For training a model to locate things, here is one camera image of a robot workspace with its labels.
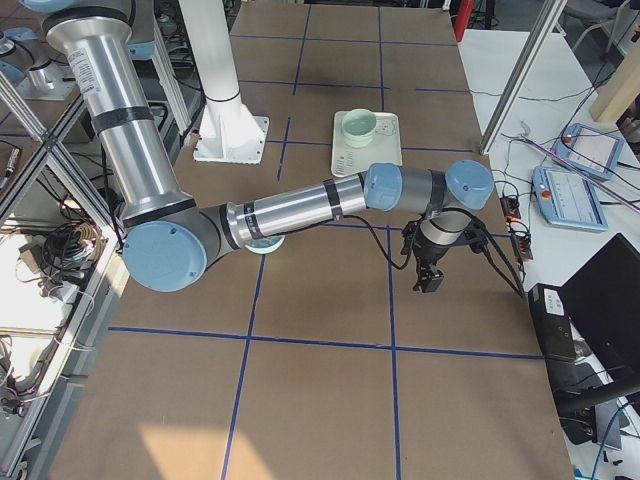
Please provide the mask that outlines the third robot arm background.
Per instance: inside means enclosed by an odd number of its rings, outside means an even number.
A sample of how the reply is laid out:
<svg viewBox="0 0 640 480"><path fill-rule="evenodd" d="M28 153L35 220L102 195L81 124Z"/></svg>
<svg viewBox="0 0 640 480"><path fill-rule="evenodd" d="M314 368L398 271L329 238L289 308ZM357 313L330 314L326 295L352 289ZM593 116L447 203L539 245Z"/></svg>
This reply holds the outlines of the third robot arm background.
<svg viewBox="0 0 640 480"><path fill-rule="evenodd" d="M55 62L26 27L1 32L1 73L26 100L63 101L76 87L71 69Z"/></svg>

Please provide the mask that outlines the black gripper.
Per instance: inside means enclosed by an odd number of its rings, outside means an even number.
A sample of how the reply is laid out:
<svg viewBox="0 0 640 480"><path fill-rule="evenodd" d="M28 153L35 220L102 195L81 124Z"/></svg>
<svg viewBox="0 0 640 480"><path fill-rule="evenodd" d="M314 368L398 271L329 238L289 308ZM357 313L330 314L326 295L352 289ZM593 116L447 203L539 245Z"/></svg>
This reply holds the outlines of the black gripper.
<svg viewBox="0 0 640 480"><path fill-rule="evenodd" d="M435 292L444 274L437 269L437 262L450 248L468 246L475 254L479 254L488 245L487 235L474 223L460 232L456 239L448 244L438 244L429 240L422 232L419 221L409 222L402 230L404 239L402 254L412 253L416 260L416 282L412 287L415 292Z"/></svg>

